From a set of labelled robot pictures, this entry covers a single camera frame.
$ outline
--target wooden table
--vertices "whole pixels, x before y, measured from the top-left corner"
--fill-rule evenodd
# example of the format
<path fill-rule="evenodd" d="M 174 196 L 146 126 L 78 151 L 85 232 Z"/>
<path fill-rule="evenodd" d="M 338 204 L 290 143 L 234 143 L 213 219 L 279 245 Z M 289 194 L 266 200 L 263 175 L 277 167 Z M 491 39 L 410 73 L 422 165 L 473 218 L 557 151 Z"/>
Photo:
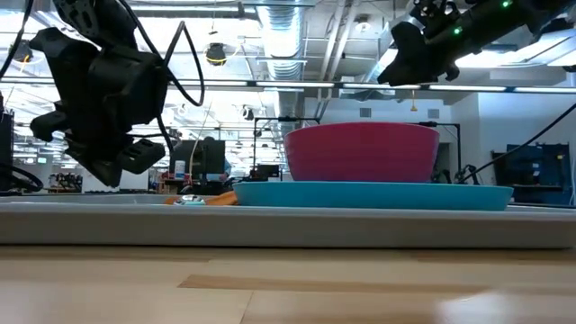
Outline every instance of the wooden table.
<path fill-rule="evenodd" d="M 0 247 L 0 323 L 576 323 L 576 255 Z"/>

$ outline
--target white wall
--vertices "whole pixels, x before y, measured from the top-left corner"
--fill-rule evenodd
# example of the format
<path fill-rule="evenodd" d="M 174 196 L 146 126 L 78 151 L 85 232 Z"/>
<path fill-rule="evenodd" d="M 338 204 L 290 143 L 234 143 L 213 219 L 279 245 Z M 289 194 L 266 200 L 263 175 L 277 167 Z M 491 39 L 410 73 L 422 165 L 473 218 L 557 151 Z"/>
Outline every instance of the white wall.
<path fill-rule="evenodd" d="M 526 142 L 573 104 L 575 94 L 479 94 L 482 163 L 491 160 L 493 150 L 505 152 L 508 144 Z M 576 158 L 575 125 L 573 112 L 537 141 L 571 143 L 571 158 Z M 487 177 L 495 183 L 493 168 Z"/>
<path fill-rule="evenodd" d="M 482 164 L 482 157 L 479 152 L 481 145 L 481 125 L 480 113 L 478 108 L 478 94 L 470 94 L 463 100 L 452 106 L 452 122 L 460 123 L 460 137 L 462 142 L 462 167 L 470 164 L 479 166 Z M 457 165 L 457 147 L 453 145 L 450 148 L 451 163 L 450 170 L 452 177 L 458 170 Z"/>
<path fill-rule="evenodd" d="M 305 109 L 306 116 L 313 117 L 316 111 L 317 100 L 315 98 L 306 98 Z M 405 100 L 397 103 L 395 100 L 370 100 L 358 102 L 352 99 L 332 99 L 322 117 L 322 123 L 336 122 L 451 122 L 450 106 L 445 106 L 441 100 L 417 100 L 417 112 L 412 112 L 411 100 Z M 360 108 L 372 108 L 372 118 L 360 118 Z M 439 109 L 440 118 L 430 120 L 428 118 L 428 109 Z M 455 130 L 445 130 L 440 127 L 436 129 L 440 133 L 440 142 L 455 142 Z"/>
<path fill-rule="evenodd" d="M 567 80 L 557 86 L 571 86 Z M 508 144 L 522 144 L 576 103 L 574 94 L 470 94 L 452 106 L 452 122 L 462 126 L 463 165 L 477 167 L 491 161 L 491 152 L 505 152 Z M 571 145 L 576 158 L 576 112 L 568 115 L 538 142 Z M 495 184 L 490 167 L 481 173 Z"/>
<path fill-rule="evenodd" d="M 148 190 L 149 171 L 146 170 L 140 175 L 134 175 L 128 171 L 122 170 L 120 178 L 120 185 L 117 188 L 112 188 L 104 185 L 95 176 L 90 174 L 87 170 L 82 173 L 82 193 L 85 192 L 117 192 L 120 189 L 126 190 Z"/>

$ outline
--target orange object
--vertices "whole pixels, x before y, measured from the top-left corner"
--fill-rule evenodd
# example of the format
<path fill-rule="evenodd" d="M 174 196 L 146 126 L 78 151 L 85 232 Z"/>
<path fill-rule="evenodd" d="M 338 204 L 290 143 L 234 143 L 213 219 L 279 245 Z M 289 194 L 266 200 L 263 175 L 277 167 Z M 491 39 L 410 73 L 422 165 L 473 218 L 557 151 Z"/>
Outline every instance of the orange object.
<path fill-rule="evenodd" d="M 231 191 L 206 200 L 209 206 L 233 206 L 238 204 L 238 197 Z"/>
<path fill-rule="evenodd" d="M 164 204 L 170 204 L 170 205 L 172 205 L 172 204 L 174 204 L 178 199 L 180 199 L 180 196 L 174 196 L 174 197 L 166 198 L 166 199 L 164 200 Z"/>

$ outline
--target power cable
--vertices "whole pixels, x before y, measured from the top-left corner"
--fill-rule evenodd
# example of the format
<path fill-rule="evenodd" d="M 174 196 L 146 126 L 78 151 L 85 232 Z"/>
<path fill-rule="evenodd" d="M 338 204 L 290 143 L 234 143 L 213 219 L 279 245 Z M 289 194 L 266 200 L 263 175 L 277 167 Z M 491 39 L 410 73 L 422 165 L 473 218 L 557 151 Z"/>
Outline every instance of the power cable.
<path fill-rule="evenodd" d="M 23 189 L 37 193 L 44 188 L 44 184 L 36 175 L 22 170 L 19 167 L 0 163 L 0 171 L 0 177 L 8 179 L 15 189 Z M 19 178 L 14 175 L 14 173 L 25 176 L 29 181 Z"/>
<path fill-rule="evenodd" d="M 204 121 L 202 122 L 202 127 L 200 131 L 198 131 L 198 136 L 196 136 L 196 142 L 192 148 L 192 153 L 190 154 L 190 165 L 188 166 L 188 174 L 190 175 L 190 182 L 192 182 L 192 166 L 194 162 L 194 153 L 196 152 L 196 148 L 198 147 L 198 142 L 200 141 L 200 137 L 204 131 L 204 126 L 206 125 L 206 121 L 208 121 L 208 116 L 210 115 L 210 111 L 212 110 L 212 103 L 213 99 L 210 101 L 210 106 L 208 106 L 208 111 L 206 111 L 206 116 L 204 116 Z"/>
<path fill-rule="evenodd" d="M 453 137 L 455 140 L 458 140 L 458 137 L 457 137 L 454 133 L 452 133 L 452 131 L 449 130 L 446 126 L 443 125 L 442 128 L 444 128 L 445 131 L 447 131 L 450 135 L 452 135 L 452 137 Z"/>
<path fill-rule="evenodd" d="M 152 42 L 152 40 L 150 40 L 150 37 L 146 33 L 144 26 L 142 26 L 142 23 L 140 22 L 140 20 L 136 16 L 136 14 L 132 11 L 131 7 L 126 3 L 126 0 L 118 0 L 118 1 L 121 3 L 121 5 L 124 7 L 124 9 L 126 9 L 126 12 L 128 13 L 130 18 L 136 24 L 136 27 L 138 28 L 140 34 L 142 35 L 142 39 L 144 39 L 144 41 L 146 42 L 146 45 L 148 45 L 148 47 L 150 48 L 152 53 L 160 56 L 160 53 L 158 52 L 156 46 L 154 46 L 154 43 Z M 198 101 L 195 101 L 186 92 L 184 87 L 180 84 L 180 81 L 178 81 L 176 76 L 170 70 L 170 67 L 168 67 L 168 63 L 170 62 L 170 59 L 172 58 L 172 54 L 174 53 L 174 49 L 176 48 L 176 44 L 178 43 L 178 40 L 180 39 L 180 35 L 182 34 L 182 32 L 184 32 L 184 36 L 186 37 L 186 40 L 188 41 L 188 45 L 190 46 L 190 51 L 192 52 L 192 55 L 194 57 L 196 69 L 198 70 L 198 78 L 200 79 L 200 99 Z M 178 28 L 176 29 L 174 37 L 172 38 L 172 41 L 170 42 L 170 45 L 168 46 L 168 51 L 166 52 L 166 56 L 164 57 L 164 61 L 165 61 L 165 69 L 166 69 L 166 72 L 168 74 L 168 78 L 172 81 L 172 83 L 174 84 L 176 89 L 178 89 L 178 91 L 180 91 L 180 93 L 184 96 L 184 98 L 188 102 L 190 102 L 190 104 L 193 104 L 197 107 L 202 106 L 203 102 L 204 102 L 205 91 L 206 91 L 206 88 L 204 86 L 204 75 L 202 72 L 202 66 L 200 64 L 200 59 L 198 58 L 198 54 L 196 53 L 196 48 L 194 47 L 194 42 L 192 41 L 192 37 L 190 36 L 190 32 L 188 32 L 188 30 L 186 29 L 186 24 L 184 21 L 181 21 L 178 24 Z M 174 146 L 172 145 L 172 142 L 170 141 L 170 137 L 168 136 L 168 132 L 166 131 L 166 126 L 164 125 L 164 122 L 162 121 L 162 115 L 160 112 L 158 112 L 158 115 L 157 115 L 157 122 L 158 122 L 158 127 L 160 128 L 160 132 L 162 132 L 162 134 L 164 136 L 164 140 L 166 141 L 166 145 L 168 146 L 168 151 L 170 153 L 174 152 Z"/>
<path fill-rule="evenodd" d="M 494 163 L 502 160 L 503 158 L 509 157 L 510 155 L 512 155 L 512 154 L 518 152 L 519 150 L 525 148 L 526 146 L 530 145 L 533 141 L 538 140 L 542 135 L 544 135 L 547 131 L 549 131 L 552 127 L 554 127 L 558 122 L 560 122 L 562 119 L 564 119 L 564 117 L 568 116 L 574 109 L 576 109 L 576 103 L 573 104 L 570 108 L 568 108 L 565 112 L 563 112 L 560 116 L 558 116 L 558 118 L 556 118 L 554 121 L 552 121 L 543 130 L 540 130 L 540 132 L 538 132 L 535 136 L 533 136 L 531 139 L 526 141 L 524 144 L 517 146 L 514 149 L 502 154 L 501 156 L 494 158 L 492 161 L 488 162 L 487 164 L 480 166 L 479 168 L 476 169 L 476 171 L 471 172 L 468 176 L 463 178 L 459 182 L 459 184 L 464 184 L 466 180 L 468 180 L 471 177 L 473 177 L 474 175 L 478 174 L 479 172 L 481 172 L 486 167 L 493 165 Z"/>

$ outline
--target gray platform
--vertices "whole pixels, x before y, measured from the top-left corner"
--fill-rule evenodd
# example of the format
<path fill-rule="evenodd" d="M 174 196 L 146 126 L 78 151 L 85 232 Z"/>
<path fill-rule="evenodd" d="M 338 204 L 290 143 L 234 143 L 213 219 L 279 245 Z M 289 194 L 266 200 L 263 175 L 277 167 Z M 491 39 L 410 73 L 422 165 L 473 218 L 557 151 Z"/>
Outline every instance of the gray platform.
<path fill-rule="evenodd" d="M 0 244 L 274 248 L 576 246 L 576 212 L 565 210 L 186 207 L 142 204 L 133 197 L 117 199 L 114 203 L 118 204 L 109 204 L 110 199 L 102 204 L 105 198 L 89 203 L 0 203 Z"/>

